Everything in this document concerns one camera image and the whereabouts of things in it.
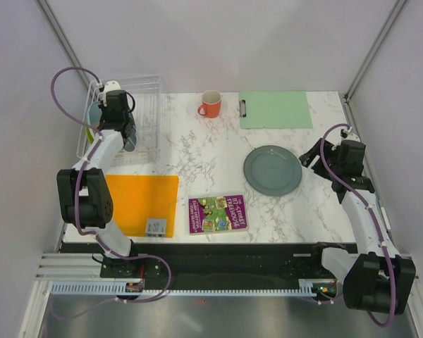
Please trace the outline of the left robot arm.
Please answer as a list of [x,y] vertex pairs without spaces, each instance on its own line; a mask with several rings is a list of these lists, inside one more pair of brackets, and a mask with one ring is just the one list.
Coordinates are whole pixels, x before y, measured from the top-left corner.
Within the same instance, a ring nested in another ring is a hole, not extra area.
[[133,108],[122,89],[104,90],[99,108],[102,116],[93,143],[70,169],[56,176],[61,215],[82,236],[92,236],[126,277],[140,271],[140,259],[130,253],[132,241],[113,220],[114,203],[106,183],[115,156],[135,135]]

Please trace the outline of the large teal plate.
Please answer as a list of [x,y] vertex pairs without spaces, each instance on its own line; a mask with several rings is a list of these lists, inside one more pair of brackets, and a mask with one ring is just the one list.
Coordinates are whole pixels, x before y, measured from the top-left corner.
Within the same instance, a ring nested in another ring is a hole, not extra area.
[[247,183],[265,196],[285,196],[299,187],[302,166],[291,151],[275,145],[260,146],[244,160]]

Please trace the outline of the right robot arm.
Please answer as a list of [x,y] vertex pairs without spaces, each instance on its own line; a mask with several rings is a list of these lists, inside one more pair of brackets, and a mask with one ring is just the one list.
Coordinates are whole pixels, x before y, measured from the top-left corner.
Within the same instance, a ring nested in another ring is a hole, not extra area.
[[331,181],[357,243],[353,258],[341,244],[319,242],[309,259],[310,272],[317,277],[332,273],[343,285],[343,300],[349,309],[371,313],[404,313],[415,279],[416,267],[393,245],[377,205],[372,181],[363,175],[366,146],[344,139],[334,145],[325,139],[300,162],[314,174]]

